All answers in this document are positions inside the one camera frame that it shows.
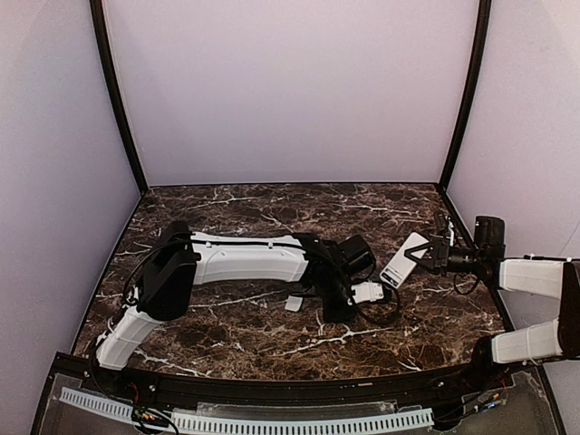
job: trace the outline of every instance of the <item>black frame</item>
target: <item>black frame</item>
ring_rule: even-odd
[[[123,148],[127,154],[127,160],[130,164],[130,169],[133,172],[133,177],[139,188],[141,195],[145,195],[149,190],[149,185],[145,179],[145,173],[139,160],[139,154],[135,148],[135,141],[131,135],[131,127],[127,119],[127,113],[123,106],[121,97],[121,89],[117,81],[117,74],[115,73],[115,65],[112,60],[111,45],[109,44],[109,36],[107,35],[107,24],[105,21],[105,14],[102,8],[102,0],[91,0],[92,25],[94,27],[94,34],[99,47],[99,56],[101,57],[102,72],[107,83],[107,90],[109,91],[109,98],[111,99],[112,111],[115,114],[119,134],[123,142]]]
[[[115,68],[114,68],[114,61],[112,59],[112,54],[111,54],[111,46],[110,46],[109,37],[107,34],[106,20],[105,20],[104,11],[103,11],[102,0],[90,0],[90,4],[91,4],[92,21],[93,21],[96,41],[97,41],[98,48],[99,48],[99,55],[101,57],[101,65],[102,65],[102,69],[103,69],[104,78],[105,78],[105,81],[107,84],[107,89],[108,89],[109,96],[111,99],[111,106],[112,106],[112,109],[113,109],[113,112],[115,115],[115,119],[117,121],[117,126],[119,128],[119,133],[121,135],[123,147],[124,147],[125,152],[127,154],[127,159],[130,163],[133,177],[135,178],[135,182],[136,182],[136,184],[139,188],[140,194],[141,194],[140,201],[137,204],[136,208],[133,210],[133,213],[131,214],[131,217],[127,223],[127,226],[128,226],[129,223],[131,222],[133,214],[135,213],[137,207],[139,206],[139,204],[143,200],[144,195],[147,193],[150,186],[148,185],[147,180],[145,178],[145,174],[143,172],[143,168],[141,166],[140,159],[139,159],[139,154],[138,154],[136,146],[135,146],[135,141],[131,135],[131,127],[130,127],[130,124],[129,124],[129,121],[127,118],[127,114],[126,114],[126,111],[125,111],[125,108],[123,105],[123,101],[122,101],[122,97],[121,97],[121,90],[120,90],[119,83],[117,80],[117,75],[116,75]],[[435,186],[436,190],[438,191],[438,193],[441,197],[441,200],[443,201],[443,203],[447,207],[447,209],[451,215],[451,218],[455,222],[456,227],[457,227],[461,237],[463,238],[466,245],[468,245],[469,247],[473,247],[473,245],[474,245],[473,240],[472,240],[467,228],[465,227],[463,221],[461,220],[457,210],[453,206],[453,203],[451,202],[451,200],[447,194],[447,189],[449,187],[450,180],[451,180],[451,177],[453,175],[453,170],[455,169],[455,166],[457,163],[459,151],[461,148],[461,143],[463,141],[465,130],[467,128],[469,114],[470,114],[471,106],[472,106],[473,99],[475,96],[475,91],[477,89],[479,71],[480,71],[480,67],[481,67],[481,63],[482,63],[482,59],[483,59],[484,47],[485,47],[485,42],[486,42],[486,37],[487,37],[490,11],[491,11],[491,0],[479,0],[478,17],[477,17],[477,22],[476,22],[476,26],[475,26],[475,34],[474,34],[474,39],[473,39],[471,56],[469,59],[469,69],[468,69],[468,74],[467,74],[467,78],[466,78],[466,82],[465,82],[463,96],[461,98],[461,104],[459,106],[458,118],[457,118],[457,121],[455,124],[455,129],[453,131],[451,143],[449,145],[448,155],[447,155],[447,158],[445,160],[444,168],[443,168],[443,171],[441,172],[439,182],[438,183],[425,183],[425,184],[433,184]],[[122,240],[122,234],[121,234],[121,237],[119,238],[117,245]],[[115,251],[116,251],[116,247],[115,247],[115,249],[113,249],[113,251],[111,253],[109,261],[107,262],[107,266],[111,262]],[[103,270],[99,284],[96,287],[97,290],[98,290],[99,286],[101,285],[102,279],[104,278],[106,268],[107,267],[105,267],[105,269]],[[499,314],[502,318],[502,321],[504,323],[504,327],[505,327],[506,331],[513,331],[514,326],[511,322],[508,311],[507,311],[506,307],[504,306],[503,301],[501,300],[501,297],[499,296],[497,288],[489,288],[489,292],[490,292],[491,297],[493,298],[493,300],[496,304],[496,307],[498,308]],[[73,346],[76,345],[77,340],[78,340],[78,334],[77,334],[77,337],[75,339],[75,343]],[[71,376],[76,376],[76,377],[79,377],[81,379],[82,374],[86,370],[86,367],[87,367],[86,364],[87,364],[86,360],[83,360],[81,358],[77,358],[77,357],[73,357],[70,355],[58,353],[55,357],[51,372],[49,373],[49,376],[47,377],[46,384],[44,385],[43,396],[41,397],[41,403],[45,402],[45,400],[47,399],[47,396],[48,396],[50,389],[52,387],[54,374],[56,372],[68,373]],[[341,394],[341,396],[340,396],[341,402],[356,401],[356,397],[349,395],[350,393],[345,393],[345,391],[349,392],[349,391],[354,391],[357,389],[356,388],[345,389],[344,386],[350,385],[350,386],[356,387],[357,384],[368,383],[370,385],[368,387],[365,387],[364,389],[362,389],[364,391],[363,397],[367,401],[368,400],[379,400],[379,398],[380,398],[380,400],[389,400],[388,398],[391,398],[391,400],[397,399],[400,406],[402,404],[405,404],[405,403],[421,404],[421,403],[425,403],[427,401],[430,403],[430,406],[432,406],[433,400],[435,400],[436,403],[438,404],[438,406],[444,406],[444,405],[448,405],[448,404],[452,403],[453,401],[457,402],[458,397],[454,397],[453,399],[450,399],[450,398],[442,399],[441,397],[435,397],[435,398],[430,397],[428,393],[427,394],[425,393],[425,389],[424,389],[425,380],[428,377],[432,379],[433,377],[437,377],[437,376],[441,376],[441,375],[445,375],[445,374],[450,374],[451,372],[455,372],[456,370],[460,369],[461,367],[462,366],[455,366],[455,367],[449,367],[449,368],[444,368],[444,369],[438,369],[435,371],[427,371],[427,372],[422,372],[422,373],[401,374],[401,375],[385,377],[385,378],[371,378],[368,380],[319,382],[319,385],[317,385],[316,387],[308,387],[308,384],[312,384],[312,383],[311,382],[303,382],[301,387],[296,387],[296,385],[293,384],[293,388],[291,390],[289,390],[288,385],[286,385],[285,388],[286,388],[286,391],[289,392],[288,394],[290,394],[290,391],[292,391],[293,392],[292,394],[295,397],[298,397],[298,399],[296,399],[296,400],[288,401],[287,404],[290,404],[291,402],[294,404],[296,404],[297,402],[302,403],[302,404],[308,402],[308,400],[305,401],[305,399],[306,399],[305,397],[302,400],[299,399],[301,397],[301,393],[298,392],[300,390],[297,390],[297,389],[302,389],[301,391],[303,393],[307,392],[306,395],[310,398],[310,402],[316,402],[318,404],[320,404],[320,402],[323,398],[326,398],[327,400],[336,400],[336,397],[334,397],[332,394],[329,394],[330,391],[339,391]],[[558,427],[558,430],[560,431],[560,433],[564,434],[566,432],[564,430],[562,418],[561,418],[559,410],[557,408],[556,399],[554,397],[554,394],[553,394],[552,389],[550,387],[549,381],[547,379],[546,372],[545,372],[544,368],[541,366],[537,367],[537,369],[538,369],[538,373],[540,375],[540,378],[542,380],[542,383],[544,384],[544,387],[546,388],[546,395],[547,395],[547,398],[550,402],[550,406],[552,408],[552,411],[554,413],[554,417],[556,420],[556,426]],[[242,390],[245,392],[245,394],[247,394],[248,392],[252,392],[252,394],[257,393],[258,395],[260,395],[260,397],[264,396],[264,394],[266,394],[267,397],[271,397],[272,393],[273,394],[280,394],[281,392],[283,392],[285,390],[285,388],[280,390],[280,386],[286,383],[286,382],[275,382],[275,383],[272,383],[272,382],[232,382],[232,381],[207,382],[206,380],[198,379],[198,378],[185,380],[182,376],[172,376],[172,375],[164,375],[164,374],[161,375],[158,373],[144,372],[144,371],[138,371],[138,370],[132,370],[132,369],[129,369],[129,372],[132,372],[133,375],[136,376],[135,379],[138,382],[154,381],[158,386],[161,386],[161,388],[156,389],[156,394],[155,394],[155,399],[154,399],[155,403],[169,404],[168,400],[170,400],[170,402],[174,405],[185,406],[185,407],[191,407],[192,403],[195,403],[195,399],[192,399],[191,397],[187,398],[188,397],[187,391],[191,391],[191,388],[194,385],[197,385],[199,388],[203,388],[204,385],[207,387],[207,384],[210,383],[212,386],[209,387],[209,389],[212,390],[211,397],[213,400],[215,400],[219,394],[223,394],[224,400],[226,402],[248,403],[249,401],[252,401],[252,399],[248,399],[247,397],[240,397],[240,396],[238,396],[237,398],[231,397],[232,391],[234,390],[234,389],[232,389],[232,386],[244,387]],[[167,391],[164,392],[163,385],[165,385],[167,382],[170,385],[172,385],[172,388],[169,388]],[[413,394],[408,394],[408,391],[411,391],[413,388],[417,388],[417,386],[418,386],[417,382],[421,383],[421,391],[420,391],[419,396],[413,395]],[[187,403],[182,403],[182,402],[178,403],[179,397],[181,398],[181,401],[183,401],[183,398],[186,397]],[[37,411],[37,414],[36,414],[35,419],[34,419],[33,433],[35,433],[34,430],[38,430],[40,428],[42,415],[39,415],[39,412],[40,412],[40,407],[39,407],[39,410]]]
[[[473,97],[478,86],[479,70],[481,69],[481,60],[483,59],[483,49],[486,44],[488,35],[489,14],[491,11],[491,0],[479,0],[478,21],[475,26],[475,35],[473,36],[473,46],[471,48],[471,58],[469,59],[468,76],[465,81],[463,97],[459,106],[459,114],[455,123],[455,130],[449,145],[449,152],[445,160],[445,166],[441,173],[439,187],[446,191],[450,185],[451,176],[457,163],[461,142],[468,125],[469,113],[473,104]]]

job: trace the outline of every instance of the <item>black cable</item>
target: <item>black cable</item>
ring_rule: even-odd
[[[361,307],[354,301],[354,297],[352,294],[349,295],[349,301],[351,304],[356,308],[356,311],[360,317],[366,320],[369,324],[375,324],[377,326],[391,326],[397,319],[401,317],[401,296],[399,295],[399,290],[394,287],[388,287],[385,283],[381,283],[383,292],[387,290],[392,291],[395,295],[396,300],[396,307],[395,311],[389,313],[384,319],[376,319],[370,317],[367,313],[365,313]]]
[[[463,419],[466,419],[468,416],[473,415],[477,412],[477,410],[474,408],[471,411],[466,412],[463,415],[458,416],[455,419],[449,419],[449,420],[435,420],[436,423],[444,423],[444,424],[450,424],[450,423],[459,423],[460,421],[462,421]]]
[[[154,410],[152,408],[148,408],[146,410],[146,412],[148,412],[149,414],[156,415],[156,416],[160,417],[162,420],[166,421],[168,423],[168,425],[176,433],[176,435],[179,435],[179,429],[178,429],[178,427],[175,425],[175,423],[173,421],[171,421],[171,419],[167,415],[163,414],[162,412],[160,412],[158,410]]]
[[[145,435],[154,435],[154,432],[151,432],[149,429],[147,429],[141,421],[137,422],[137,426],[139,432],[144,433]]]
[[[476,401],[476,400],[477,400],[477,399],[479,399],[479,398],[480,398],[482,395],[484,395],[486,392],[488,392],[488,390],[482,390],[482,391],[480,391],[480,392],[477,392],[477,393],[476,393],[476,394],[475,394],[473,397],[471,397],[470,399],[468,399],[468,400],[466,400],[466,401],[462,402],[462,403],[460,404],[460,406],[458,406],[458,407],[456,407],[456,408],[453,408],[453,409],[452,409],[451,411],[449,411],[448,413],[446,413],[446,414],[443,414],[443,415],[441,415],[440,417],[438,417],[438,418],[434,419],[434,421],[436,421],[436,422],[441,422],[441,423],[445,423],[445,422],[448,422],[448,421],[454,421],[454,420],[456,420],[456,419],[450,419],[450,420],[443,420],[443,419],[445,419],[445,417],[449,417],[451,414],[454,414],[455,412],[457,412],[457,411],[459,411],[459,410],[463,409],[464,407],[466,407],[466,406],[467,406],[467,405],[469,405],[470,403],[472,403],[472,402]]]
[[[303,299],[318,297],[318,295],[316,293],[312,293],[310,289],[304,290],[303,292],[293,292],[290,295],[293,297],[302,297]]]
[[[92,383],[94,383],[95,387],[97,387],[97,390],[99,390],[100,393],[102,393],[107,399],[109,399],[110,401],[119,401],[121,403],[125,403],[127,405],[130,405],[131,407],[137,407],[137,404],[134,403],[132,400],[130,399],[125,399],[122,397],[113,397],[111,394],[109,394],[108,392],[106,392],[101,385],[99,384],[99,381],[97,381],[97,377],[94,375],[94,362],[96,361],[96,356],[97,356],[97,351],[99,350],[99,347],[101,346],[101,344],[104,343],[104,340],[100,340],[91,350],[91,354],[89,356],[89,375],[92,378]],[[163,414],[160,411],[154,410],[152,408],[144,408],[143,410],[145,410],[145,412],[148,412],[150,414],[156,415],[157,417],[163,419],[164,421],[166,421],[168,423],[168,425],[175,431],[176,435],[179,435],[179,429],[178,427],[175,425],[175,423],[173,423],[173,421],[171,421],[171,419]],[[147,429],[145,429],[145,427],[142,425],[142,422],[140,423],[140,426],[144,429],[143,433],[149,435],[152,432],[148,431]]]
[[[477,278],[475,280],[475,283],[473,283],[473,285],[471,286],[471,288],[467,292],[461,292],[459,290],[459,287],[457,287],[457,275],[459,275],[459,274],[455,274],[453,276],[453,290],[455,290],[455,293],[457,293],[458,295],[467,296],[467,295],[472,294],[474,292],[474,290],[476,288],[478,288],[478,285],[481,282],[481,280],[479,278]]]

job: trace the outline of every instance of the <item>red wire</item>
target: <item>red wire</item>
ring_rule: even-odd
[[[504,393],[506,394],[506,399],[508,398],[508,387],[506,385],[506,381],[503,379],[501,380],[501,384],[504,386]]]
[[[137,403],[139,401],[139,389],[133,382],[130,384],[130,386],[133,390],[135,390],[135,403]]]

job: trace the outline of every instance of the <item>small white connector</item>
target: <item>small white connector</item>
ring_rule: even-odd
[[[353,285],[353,299],[357,304],[378,301],[383,297],[384,294],[380,283],[366,282]]]

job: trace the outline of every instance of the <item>wire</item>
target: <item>wire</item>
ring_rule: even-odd
[[[351,301],[351,304],[353,304],[353,306],[356,308],[358,315],[362,317],[364,320],[366,320],[369,324],[375,324],[377,326],[391,326],[396,320],[398,320],[401,317],[401,296],[399,295],[399,290],[397,290],[396,288],[388,287],[387,285],[385,285],[385,283],[381,283],[381,285],[383,292],[385,290],[390,290],[395,294],[395,300],[397,304],[395,307],[395,311],[389,313],[384,319],[377,319],[365,313],[361,309],[361,307],[356,303],[356,301],[354,301],[354,297],[352,294],[349,295],[349,300]]]
[[[506,399],[508,398],[508,386],[506,385],[505,380],[501,380],[501,384],[504,386],[504,394],[506,394]]]
[[[479,399],[483,394],[485,394],[486,392],[488,392],[488,390],[482,390],[480,392],[477,392],[475,394],[475,396],[471,397],[470,399],[464,401],[463,403],[461,403],[457,408],[453,408],[451,411],[449,411],[446,414],[441,415],[440,417],[434,419],[436,422],[446,422],[445,417],[449,417],[451,414],[454,414],[455,412],[463,409],[465,406],[469,405],[470,403],[476,401],[477,399]]]
[[[455,290],[455,293],[457,293],[458,295],[467,296],[467,295],[472,294],[474,292],[474,290],[476,288],[478,288],[478,285],[481,282],[481,280],[479,278],[477,278],[475,280],[475,282],[473,283],[473,285],[471,286],[471,288],[467,292],[461,292],[459,290],[459,287],[457,287],[457,275],[460,275],[460,274],[455,274],[453,276],[453,290]]]
[[[290,295],[293,297],[302,297],[303,299],[318,297],[318,295],[316,293],[312,293],[310,289],[304,290],[303,292],[293,292]]]
[[[135,383],[131,383],[129,384],[129,386],[135,390],[135,401],[131,401],[129,399],[124,399],[122,397],[113,397],[111,394],[109,394],[108,392],[106,392],[101,385],[99,384],[99,381],[97,381],[97,377],[94,375],[94,362],[96,360],[96,355],[97,355],[97,351],[99,350],[99,347],[101,346],[101,344],[104,343],[104,340],[99,341],[91,350],[91,354],[89,356],[89,375],[92,378],[92,383],[94,383],[95,387],[97,387],[97,390],[99,390],[100,393],[102,393],[107,399],[109,399],[110,401],[120,401],[121,403],[126,403],[132,407],[136,407],[137,405],[137,401],[139,400],[139,389],[137,388],[137,385],[135,385]],[[154,410],[152,408],[147,408],[144,409],[146,412],[151,413],[153,415],[156,415],[157,417],[163,419],[164,421],[166,421],[168,423],[168,425],[175,431],[176,435],[179,435],[179,429],[178,427],[175,425],[175,423],[173,423],[173,421],[171,421],[171,419],[163,414],[160,411]],[[145,426],[143,425],[142,422],[140,422],[139,424],[140,426],[140,430],[142,430],[143,433],[145,434],[151,434],[153,432],[149,431],[148,429],[145,428]]]
[[[439,419],[436,419],[435,421],[437,423],[444,423],[444,424],[460,422],[460,421],[466,419],[470,415],[476,414],[476,413],[481,412],[481,411],[489,410],[489,409],[497,406],[498,403],[496,401],[498,399],[499,399],[498,393],[492,394],[487,399],[485,399],[482,403],[475,405],[473,407],[473,409],[471,409],[470,411],[467,411],[467,412],[463,413],[462,415],[459,415],[458,417],[456,417],[454,419],[442,420],[441,418],[439,418]]]
[[[176,433],[176,435],[179,435],[179,429],[178,429],[178,427],[175,425],[175,423],[174,423],[173,421],[171,421],[171,419],[170,419],[170,418],[169,418],[167,415],[163,414],[163,413],[162,413],[162,412],[160,412],[160,411],[154,410],[154,409],[152,409],[152,408],[148,408],[148,409],[146,410],[146,412],[148,412],[148,413],[150,413],[150,414],[153,414],[153,415],[156,415],[156,416],[160,417],[161,419],[163,419],[164,421],[166,421],[166,422],[168,423],[168,425],[169,425],[169,426],[170,426],[170,427],[173,429],[173,431]]]

